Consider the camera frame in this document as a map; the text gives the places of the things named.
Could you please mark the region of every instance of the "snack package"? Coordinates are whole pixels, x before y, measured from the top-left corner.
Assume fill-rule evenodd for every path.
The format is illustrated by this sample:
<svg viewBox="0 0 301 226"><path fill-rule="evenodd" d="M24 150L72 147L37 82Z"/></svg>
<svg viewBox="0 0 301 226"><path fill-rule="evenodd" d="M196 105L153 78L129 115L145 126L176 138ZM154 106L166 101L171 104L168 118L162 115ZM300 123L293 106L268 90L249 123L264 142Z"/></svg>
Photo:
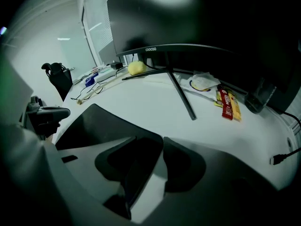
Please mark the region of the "snack package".
<svg viewBox="0 0 301 226"><path fill-rule="evenodd" d="M233 118L237 121L241 121L241 113L240 113L239 105L231 90L228 90L228 95L232 107Z"/></svg>
<svg viewBox="0 0 301 226"><path fill-rule="evenodd" d="M216 92L216 102L220 105L222 105L222 96L219 91Z"/></svg>
<svg viewBox="0 0 301 226"><path fill-rule="evenodd" d="M217 102L213 102L213 104L215 105L215 106L218 106L218 107L221 107L222 108L222 104L219 104L219 103L217 103Z"/></svg>
<svg viewBox="0 0 301 226"><path fill-rule="evenodd" d="M219 87L219 91L222 97L222 117L232 120L233 119L232 107L231 107L231 102L228 93L221 86Z"/></svg>

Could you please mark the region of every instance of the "black cable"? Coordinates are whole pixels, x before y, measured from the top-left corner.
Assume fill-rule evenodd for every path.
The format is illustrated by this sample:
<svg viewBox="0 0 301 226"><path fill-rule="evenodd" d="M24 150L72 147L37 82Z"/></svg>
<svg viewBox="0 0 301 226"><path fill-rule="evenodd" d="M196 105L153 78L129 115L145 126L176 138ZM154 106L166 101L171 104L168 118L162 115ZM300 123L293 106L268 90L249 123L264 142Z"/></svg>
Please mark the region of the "black cable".
<svg viewBox="0 0 301 226"><path fill-rule="evenodd" d="M81 96L81 92L82 92L84 89L86 89L86 88L88 88L88 87L84 87L84 88L80 91L79 96L77 96L76 98L70 98L70 99L71 99L71 100L77 100L77 99Z"/></svg>
<svg viewBox="0 0 301 226"><path fill-rule="evenodd" d="M122 69L124 69L124 68L127 68L127 66L125 66L125 67L122 67L122 68L119 68L119 69L116 71L115 78L117 77L117 73L118 73L118 71L120 71L120 70L122 70Z"/></svg>
<svg viewBox="0 0 301 226"><path fill-rule="evenodd" d="M159 70L158 68L155 68L155 67L151 67L151 66L149 66L149 65L147 65L147 64L145 64L147 67L149 67L149 68L151 68L151 69L153 69L153 70Z"/></svg>
<svg viewBox="0 0 301 226"><path fill-rule="evenodd" d="M100 86L98 86L97 88L99 88ZM96 88L96 89L97 89ZM95 94L99 94L101 91L103 90L103 87L102 87L102 89L97 93L97 92L95 92Z"/></svg>
<svg viewBox="0 0 301 226"><path fill-rule="evenodd" d="M296 116L294 116L294 115L292 115L292 114L290 114L290 113L287 113L287 112L285 112L285 111L282 111L282 110L280 110L280 109L278 109L278 108L275 108L275 107L273 107L273 106L270 106L270 105L269 105L269 107L272 108L272 109L275 110L275 111L278 111L278 112L280 112L280 113L282 113L282 114L285 114L285 115L288 115L288 116L294 118L294 119L298 122L298 124L300 125L300 127L301 127L301 122L300 122L300 120L299 120ZM287 157L289 157L289 156L291 156L291 155L294 155L295 153L297 153L297 152L299 152L299 151L301 151L301 147L298 148L298 149L296 149L296 150L294 150L294 151L291 152L291 153L288 153L288 154L278 154L278 155L276 155L276 156L273 156L273 157L270 159L270 164L272 164L272 165L277 165L277 164L279 164L280 162L282 162L285 158L287 158Z"/></svg>
<svg viewBox="0 0 301 226"><path fill-rule="evenodd" d="M107 79L109 79L109 78L111 78L111 77L117 77L117 72L119 71L119 70L122 70L122 69L124 69L124 68L127 68L127 66L125 66L125 67L122 67L122 68L119 68L117 71L116 71L116 74L115 75L112 75L112 76L110 76L110 77L108 77L108 78L106 78L106 79L104 79L104 80L102 80L102 81L98 81L98 82L96 82L94 85L93 85L93 87L87 92L87 93L89 93L93 88L94 88L94 86L95 85L102 85L102 84L105 84L105 83L101 83L101 82L103 82L103 81L105 81L105 80L107 80ZM76 98L70 98L71 100L77 100L80 96L81 96L81 92L84 90L84 89L86 89L86 88L88 88L88 87L84 87L81 91L80 91L80 93L79 93L79 96L77 96Z"/></svg>

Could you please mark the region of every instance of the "yellow fruit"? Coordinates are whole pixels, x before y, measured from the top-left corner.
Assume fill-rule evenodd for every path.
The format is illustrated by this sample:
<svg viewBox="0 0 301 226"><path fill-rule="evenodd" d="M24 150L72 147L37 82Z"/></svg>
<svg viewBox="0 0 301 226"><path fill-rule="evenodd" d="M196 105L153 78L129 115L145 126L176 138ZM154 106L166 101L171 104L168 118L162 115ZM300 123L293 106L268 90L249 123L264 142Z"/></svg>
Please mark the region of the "yellow fruit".
<svg viewBox="0 0 301 226"><path fill-rule="evenodd" d="M130 75L146 72L146 65L141 61L133 61L127 68Z"/></svg>

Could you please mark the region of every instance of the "monitor leg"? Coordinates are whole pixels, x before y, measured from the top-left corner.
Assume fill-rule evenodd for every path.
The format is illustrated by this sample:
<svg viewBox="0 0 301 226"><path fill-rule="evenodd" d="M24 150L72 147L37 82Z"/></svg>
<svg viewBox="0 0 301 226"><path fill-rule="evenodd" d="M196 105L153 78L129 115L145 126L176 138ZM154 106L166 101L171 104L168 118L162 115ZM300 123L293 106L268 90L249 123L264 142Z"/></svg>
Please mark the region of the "monitor leg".
<svg viewBox="0 0 301 226"><path fill-rule="evenodd" d="M183 103L184 103L184 105L185 105L185 107L186 107L186 109L188 111L188 114L189 114L190 118L194 121L197 117L196 117L195 113L193 112L192 107L189 104L189 101L186 98L186 96L185 96L185 94L184 94L181 86L179 85L178 81L174 77L173 71L167 69L167 74L168 74L170 80L172 81L172 83L174 84L176 90L178 91L178 93L179 93L179 95L180 95L180 97L181 97L181 99L182 99L182 101L183 101Z"/></svg>
<svg viewBox="0 0 301 226"><path fill-rule="evenodd" d="M129 80L129 79L134 79L134 78L141 78L141 77L145 77L147 75L152 75L152 74L159 74L159 73L167 73L170 80L173 82L177 92L179 93L187 111L188 111L188 114L190 116L190 118L194 121L196 119L196 115L195 113L193 112L192 110L192 107L191 105L189 104L189 101L188 99L186 98L181 86L179 85L178 81L176 80L176 78L174 77L173 75L173 71L172 69L168 69L168 68L163 68L163 69L158 69L158 70L152 70L152 71L148 71L148 72L144 72L144 73L140 73L140 74L137 74L137 75L133 75L133 76L129 76L129 77L125 77L123 78L122 80L123 81L126 81L126 80Z"/></svg>

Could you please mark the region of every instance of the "chair backrest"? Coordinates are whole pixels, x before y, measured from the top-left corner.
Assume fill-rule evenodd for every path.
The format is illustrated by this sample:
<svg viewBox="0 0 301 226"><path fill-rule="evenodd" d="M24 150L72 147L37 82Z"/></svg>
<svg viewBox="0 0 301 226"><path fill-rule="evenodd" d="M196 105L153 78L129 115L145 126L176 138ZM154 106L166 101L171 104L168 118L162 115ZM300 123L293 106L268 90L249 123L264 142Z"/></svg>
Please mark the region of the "chair backrest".
<svg viewBox="0 0 301 226"><path fill-rule="evenodd" d="M42 69L46 70L46 74L50 82L56 87L58 93L64 101L70 88L72 87L70 70L62 66L61 63L53 63L51 65L43 64Z"/></svg>

